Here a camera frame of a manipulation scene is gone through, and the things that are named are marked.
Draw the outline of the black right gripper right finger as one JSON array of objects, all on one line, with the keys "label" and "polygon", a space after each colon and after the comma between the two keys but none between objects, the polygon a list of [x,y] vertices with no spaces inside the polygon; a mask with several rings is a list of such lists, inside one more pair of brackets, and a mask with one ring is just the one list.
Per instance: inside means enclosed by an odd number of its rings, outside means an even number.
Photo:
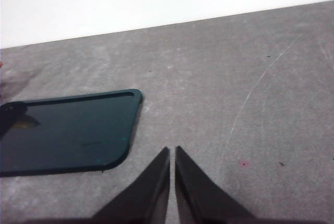
[{"label": "black right gripper right finger", "polygon": [[256,219],[220,189],[181,146],[175,149],[175,192],[181,223],[241,223]]}]

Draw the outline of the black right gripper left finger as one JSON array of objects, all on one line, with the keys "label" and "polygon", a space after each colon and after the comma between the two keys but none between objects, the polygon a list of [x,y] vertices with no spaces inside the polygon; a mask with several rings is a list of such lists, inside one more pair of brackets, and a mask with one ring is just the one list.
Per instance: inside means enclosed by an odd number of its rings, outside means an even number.
[{"label": "black right gripper left finger", "polygon": [[163,148],[138,178],[90,218],[35,219],[25,223],[165,223],[170,151]]}]

